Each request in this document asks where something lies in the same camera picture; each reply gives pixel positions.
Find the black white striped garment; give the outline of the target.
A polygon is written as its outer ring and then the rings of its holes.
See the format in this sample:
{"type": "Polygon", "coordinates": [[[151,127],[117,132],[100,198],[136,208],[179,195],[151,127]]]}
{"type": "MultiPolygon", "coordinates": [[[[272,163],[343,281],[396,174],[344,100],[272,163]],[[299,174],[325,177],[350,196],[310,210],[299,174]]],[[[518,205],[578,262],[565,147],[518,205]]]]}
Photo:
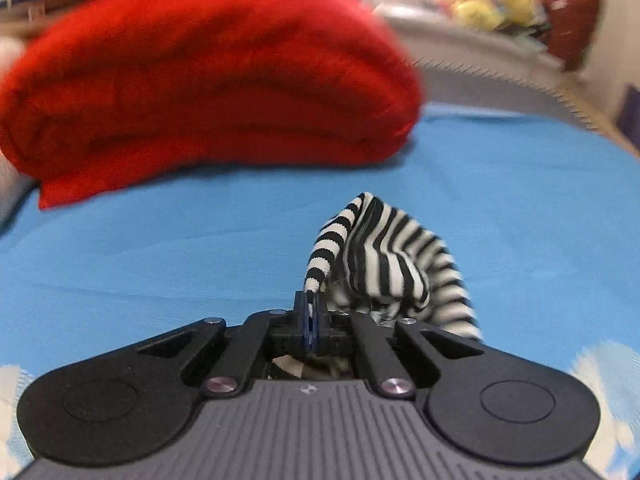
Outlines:
{"type": "Polygon", "coordinates": [[[481,342],[468,289],[446,243],[405,211],[369,192],[319,231],[303,291],[331,312],[355,311],[378,325],[401,318],[481,342]]]}

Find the blue cream patterned bedspread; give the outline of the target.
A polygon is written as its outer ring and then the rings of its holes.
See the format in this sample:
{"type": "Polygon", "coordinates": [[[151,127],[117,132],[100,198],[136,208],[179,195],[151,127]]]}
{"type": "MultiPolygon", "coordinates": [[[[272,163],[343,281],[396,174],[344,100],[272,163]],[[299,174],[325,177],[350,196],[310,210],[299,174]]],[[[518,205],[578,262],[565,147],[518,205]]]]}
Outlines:
{"type": "Polygon", "coordinates": [[[590,465],[638,474],[638,160],[554,119],[432,104],[378,167],[204,167],[49,210],[29,195],[1,235],[2,477],[30,460],[14,414],[35,377],[288,307],[320,226],[362,192],[446,242],[484,341],[593,388],[590,465]]]}

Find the red folded blanket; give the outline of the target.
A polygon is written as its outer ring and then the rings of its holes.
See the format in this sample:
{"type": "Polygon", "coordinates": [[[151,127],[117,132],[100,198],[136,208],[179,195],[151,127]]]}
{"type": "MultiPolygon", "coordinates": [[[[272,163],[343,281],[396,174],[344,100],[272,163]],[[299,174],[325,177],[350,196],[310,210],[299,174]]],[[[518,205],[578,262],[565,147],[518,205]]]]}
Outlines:
{"type": "Polygon", "coordinates": [[[92,0],[3,79],[1,151],[51,208],[206,162],[376,164],[421,104],[361,0],[92,0]]]}

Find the yellow plush toy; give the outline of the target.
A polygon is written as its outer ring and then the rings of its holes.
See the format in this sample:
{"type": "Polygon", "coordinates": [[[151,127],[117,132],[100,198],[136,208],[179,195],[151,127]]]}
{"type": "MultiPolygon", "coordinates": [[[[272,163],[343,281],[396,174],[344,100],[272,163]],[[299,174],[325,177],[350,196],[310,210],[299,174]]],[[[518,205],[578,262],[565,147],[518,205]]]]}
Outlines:
{"type": "Polygon", "coordinates": [[[540,18],[538,0],[435,0],[461,27],[492,32],[508,26],[527,27],[540,18]]]}

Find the purple box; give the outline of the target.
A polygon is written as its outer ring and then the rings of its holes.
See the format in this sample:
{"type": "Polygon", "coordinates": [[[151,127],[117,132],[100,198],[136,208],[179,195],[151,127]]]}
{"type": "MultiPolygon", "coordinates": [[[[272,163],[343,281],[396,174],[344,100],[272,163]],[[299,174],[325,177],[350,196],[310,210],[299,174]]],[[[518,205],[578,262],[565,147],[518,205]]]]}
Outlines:
{"type": "Polygon", "coordinates": [[[616,126],[636,148],[640,148],[640,91],[632,84],[627,88],[616,126]]]}

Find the wooden bed frame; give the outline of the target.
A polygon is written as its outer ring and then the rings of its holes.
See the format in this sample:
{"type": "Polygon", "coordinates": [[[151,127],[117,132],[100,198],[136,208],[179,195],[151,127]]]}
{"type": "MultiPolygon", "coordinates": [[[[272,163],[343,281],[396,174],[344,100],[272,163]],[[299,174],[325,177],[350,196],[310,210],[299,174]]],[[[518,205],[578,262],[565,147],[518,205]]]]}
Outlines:
{"type": "Polygon", "coordinates": [[[631,140],[580,95],[560,63],[541,50],[459,28],[415,6],[380,4],[374,12],[397,32],[432,100],[555,118],[639,154],[631,140]]]}

